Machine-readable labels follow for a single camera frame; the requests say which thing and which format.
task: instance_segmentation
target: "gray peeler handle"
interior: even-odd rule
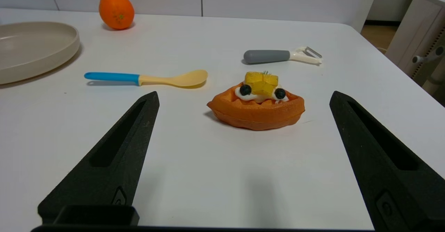
[[[247,50],[244,53],[244,61],[250,64],[287,61],[290,57],[288,50]]]

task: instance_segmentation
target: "floor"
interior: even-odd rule
[[[374,47],[383,54],[389,47],[396,34],[397,26],[374,26],[365,25],[361,31],[361,35],[366,38]]]

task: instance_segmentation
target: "orange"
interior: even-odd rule
[[[277,129],[295,124],[305,111],[303,98],[286,91],[287,102],[275,104],[275,100],[265,100],[261,104],[255,101],[245,102],[235,95],[235,89],[240,83],[216,95],[207,106],[220,121],[231,126],[266,130]]]
[[[126,29],[135,18],[135,9],[129,0],[100,0],[99,14],[112,29]]]

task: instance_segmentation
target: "yellow spoon head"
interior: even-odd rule
[[[209,74],[203,69],[194,70],[183,75],[178,75],[177,77],[171,77],[169,81],[170,84],[179,87],[190,87],[202,84],[207,80]]]

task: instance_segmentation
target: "spoon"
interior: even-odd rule
[[[194,70],[176,77],[151,77],[149,75],[108,73],[108,72],[88,72],[84,75],[90,80],[114,80],[114,81],[132,81],[138,86],[144,83],[150,84],[168,84],[178,87],[190,87],[199,85],[207,80],[208,73],[203,69]]]

